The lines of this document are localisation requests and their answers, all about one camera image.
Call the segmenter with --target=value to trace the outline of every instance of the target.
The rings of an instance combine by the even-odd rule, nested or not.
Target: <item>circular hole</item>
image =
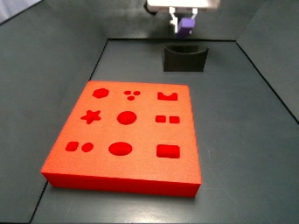
[[[92,149],[93,149],[93,144],[92,144],[92,143],[84,143],[84,144],[83,144],[83,146],[81,146],[81,150],[83,150],[84,152],[89,152],[89,151],[92,151]]]
[[[117,115],[116,119],[121,124],[128,125],[136,121],[136,113],[124,111]]]
[[[130,96],[127,97],[127,99],[128,99],[130,101],[132,101],[132,100],[135,99],[135,97],[134,97],[132,95],[130,95]]]
[[[124,143],[124,142],[112,143],[108,146],[108,151],[115,156],[124,156],[132,151],[132,145],[130,143]]]

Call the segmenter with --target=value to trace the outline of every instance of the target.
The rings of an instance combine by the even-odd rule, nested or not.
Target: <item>shape sorter board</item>
[[[195,197],[202,170],[188,87],[89,81],[41,174],[57,187]]]

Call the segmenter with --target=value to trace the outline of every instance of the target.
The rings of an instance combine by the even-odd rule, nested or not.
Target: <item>star-shaped hole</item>
[[[99,121],[99,111],[92,112],[91,110],[87,111],[87,114],[80,118],[80,120],[87,120],[87,124],[91,124],[93,121]]]

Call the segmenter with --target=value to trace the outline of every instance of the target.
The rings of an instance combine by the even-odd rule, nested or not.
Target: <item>gray table surface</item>
[[[163,41],[108,41],[95,81],[190,85],[203,185],[195,199],[47,185],[33,222],[299,222],[299,127],[234,42],[203,73],[164,73]]]

